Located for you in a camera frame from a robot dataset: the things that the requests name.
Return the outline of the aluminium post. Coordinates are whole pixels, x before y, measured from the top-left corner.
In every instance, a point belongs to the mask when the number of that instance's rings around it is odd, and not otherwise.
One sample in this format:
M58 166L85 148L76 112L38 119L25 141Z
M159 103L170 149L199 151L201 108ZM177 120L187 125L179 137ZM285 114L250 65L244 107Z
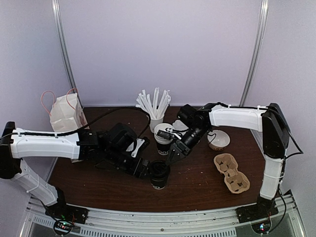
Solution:
M245 105L247 97L251 89L251 84L253 82L257 63L259 60L260 50L261 50L262 43L264 40L268 14L269 14L269 1L262 0L252 57L251 57L250 66L249 66L249 70L246 77L246 82L245 82L244 89L242 92L242 96L239 102L239 106Z
M53 11L53 16L54 16L57 34L59 38L61 54L62 54L64 67L66 70L67 79L70 84L70 87L75 88L76 82L74 79L73 70L71 67L71 62L70 62L70 58L69 58L69 54L67 50L66 39L65 39L65 34L64 34L63 24L62 24L61 11L60 11L60 3L58 0L52 0L51 3L52 3L52 11Z

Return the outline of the white round bowl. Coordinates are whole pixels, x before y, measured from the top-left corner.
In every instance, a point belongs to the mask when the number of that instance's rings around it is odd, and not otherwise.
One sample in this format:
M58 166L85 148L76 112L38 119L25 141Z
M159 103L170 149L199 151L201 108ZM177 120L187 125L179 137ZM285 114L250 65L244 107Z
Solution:
M214 151L222 151L230 144L229 135L221 130L213 130L207 134L208 146Z

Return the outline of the right aluminium post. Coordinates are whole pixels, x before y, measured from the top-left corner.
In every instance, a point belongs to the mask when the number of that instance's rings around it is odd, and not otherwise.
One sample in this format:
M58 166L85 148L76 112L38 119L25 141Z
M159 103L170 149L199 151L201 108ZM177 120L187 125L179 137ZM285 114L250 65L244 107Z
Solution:
M246 77L246 82L245 82L244 89L242 92L242 96L239 102L239 106L245 105L247 97L251 89L251 84L253 82L257 63L259 60L260 50L261 50L262 43L264 40L268 14L269 14L269 1L262 0L252 57L251 57L250 66L249 66L249 70Z

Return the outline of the aluminium front rail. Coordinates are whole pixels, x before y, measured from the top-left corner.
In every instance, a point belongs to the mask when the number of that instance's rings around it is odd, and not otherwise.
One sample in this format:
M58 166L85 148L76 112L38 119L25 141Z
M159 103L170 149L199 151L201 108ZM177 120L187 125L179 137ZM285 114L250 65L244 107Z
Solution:
M86 222L75 224L66 237L307 237L292 194L284 195L286 214L268 235L254 231L259 219L240 222L238 207L188 212L127 212L89 208ZM31 197L18 237L58 237L54 220L45 215L40 201Z

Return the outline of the white scalloped bowl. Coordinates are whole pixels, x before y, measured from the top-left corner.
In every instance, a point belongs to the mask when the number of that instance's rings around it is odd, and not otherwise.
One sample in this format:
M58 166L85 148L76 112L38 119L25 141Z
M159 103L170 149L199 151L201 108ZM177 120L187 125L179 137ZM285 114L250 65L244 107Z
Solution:
M186 132L189 128L179 119L172 123L172 126L175 130L180 132Z

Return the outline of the white paper bag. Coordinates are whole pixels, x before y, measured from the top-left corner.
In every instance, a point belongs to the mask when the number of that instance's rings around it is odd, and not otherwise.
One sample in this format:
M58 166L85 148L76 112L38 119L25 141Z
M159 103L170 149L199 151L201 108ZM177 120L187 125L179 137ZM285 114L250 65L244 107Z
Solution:
M53 95L53 103L50 111L43 102L44 95L47 93ZM46 112L49 114L50 124L53 131L68 132L87 125L83 108L79 102L77 88L70 89L66 95L61 97L56 97L50 90L44 91L40 101Z

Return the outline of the white cup of straws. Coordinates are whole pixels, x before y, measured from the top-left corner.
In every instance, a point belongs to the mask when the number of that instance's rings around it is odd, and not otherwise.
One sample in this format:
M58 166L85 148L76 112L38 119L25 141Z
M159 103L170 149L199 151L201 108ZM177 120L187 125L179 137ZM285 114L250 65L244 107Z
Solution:
M159 87L154 89L153 96L144 89L138 94L135 107L149 114L150 131L152 133L154 133L154 129L158 124L163 123L164 114L170 102L170 90L164 90L160 95Z

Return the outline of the black cup lid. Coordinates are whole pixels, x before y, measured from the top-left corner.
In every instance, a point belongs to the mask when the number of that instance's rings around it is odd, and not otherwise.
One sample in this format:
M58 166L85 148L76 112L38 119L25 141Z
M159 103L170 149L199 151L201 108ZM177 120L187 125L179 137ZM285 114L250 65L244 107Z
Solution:
M149 174L151 177L161 178L170 174L170 166L166 165L163 160L155 160L149 166Z

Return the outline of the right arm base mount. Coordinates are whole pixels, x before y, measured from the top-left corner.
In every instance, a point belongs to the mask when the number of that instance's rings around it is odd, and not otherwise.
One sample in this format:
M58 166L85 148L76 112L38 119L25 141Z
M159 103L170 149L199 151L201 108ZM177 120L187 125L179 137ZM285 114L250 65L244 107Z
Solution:
M239 223L253 222L260 219L267 219L271 215L278 214L276 206L266 210L264 207L259 207L257 204L242 206L236 209L236 214Z

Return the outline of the single black paper cup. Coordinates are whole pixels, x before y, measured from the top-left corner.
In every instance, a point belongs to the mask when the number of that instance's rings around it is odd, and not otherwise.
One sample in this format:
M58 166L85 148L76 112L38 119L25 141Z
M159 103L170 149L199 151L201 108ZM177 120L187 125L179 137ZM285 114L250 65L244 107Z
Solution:
M167 185L167 180L168 180L169 175L170 175L169 170L167 170L164 173L160 173L160 174L151 173L150 174L150 182L151 182L152 187L156 190L164 189Z

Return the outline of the stack of paper cups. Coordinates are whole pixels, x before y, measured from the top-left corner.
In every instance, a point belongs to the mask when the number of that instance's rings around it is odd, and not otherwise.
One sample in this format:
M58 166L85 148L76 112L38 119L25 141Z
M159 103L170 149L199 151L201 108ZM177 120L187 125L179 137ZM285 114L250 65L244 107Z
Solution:
M160 130L169 132L173 128L174 127L168 123L160 123L154 128L154 138L156 141L157 150L158 150L158 153L162 156L168 155L172 140L168 140L168 139L158 136L158 132Z

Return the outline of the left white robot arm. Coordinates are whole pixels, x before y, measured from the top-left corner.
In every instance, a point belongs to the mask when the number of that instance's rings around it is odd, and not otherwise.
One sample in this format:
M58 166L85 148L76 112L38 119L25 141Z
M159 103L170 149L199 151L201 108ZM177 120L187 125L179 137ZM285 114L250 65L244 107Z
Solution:
M0 177L12 180L37 197L60 219L71 215L63 191L40 178L23 160L26 157L58 157L108 162L116 169L143 178L150 162L141 157L149 139L140 138L127 125L109 131L79 128L63 133L29 131L10 121L0 139Z

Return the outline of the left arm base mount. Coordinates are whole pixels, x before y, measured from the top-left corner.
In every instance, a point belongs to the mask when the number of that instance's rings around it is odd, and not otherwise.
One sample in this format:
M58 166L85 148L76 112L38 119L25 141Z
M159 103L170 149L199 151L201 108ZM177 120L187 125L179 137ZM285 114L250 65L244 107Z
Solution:
M63 220L70 223L85 224L88 216L88 209L68 204L56 203L51 206L44 205L44 208L45 214L54 220Z

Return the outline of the left aluminium post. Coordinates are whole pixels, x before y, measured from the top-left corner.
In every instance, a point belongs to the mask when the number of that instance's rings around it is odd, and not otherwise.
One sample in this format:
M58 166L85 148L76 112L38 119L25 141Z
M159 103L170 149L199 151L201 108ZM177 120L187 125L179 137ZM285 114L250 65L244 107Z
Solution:
M66 39L65 39L65 34L64 34L63 24L62 24L61 11L60 11L60 3L58 0L52 0L51 3L52 3L52 11L53 11L53 16L54 16L57 34L59 38L61 54L62 54L64 67L66 70L67 79L70 84L70 87L75 88L76 82L74 79L73 70L71 67L71 62L70 62L70 58L69 58L69 54L67 50Z

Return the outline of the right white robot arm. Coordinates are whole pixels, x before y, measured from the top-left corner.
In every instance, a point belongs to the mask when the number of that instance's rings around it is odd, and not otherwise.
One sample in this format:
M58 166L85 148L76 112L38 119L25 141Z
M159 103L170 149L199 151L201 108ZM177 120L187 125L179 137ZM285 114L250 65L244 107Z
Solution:
M253 214L258 218L265 217L272 210L271 202L282 180L289 143L290 130L279 105L271 103L267 107L243 108L217 102L196 109L186 104L180 108L177 118L188 127L188 131L171 143L167 165L187 157L213 127L230 126L262 133L265 169Z

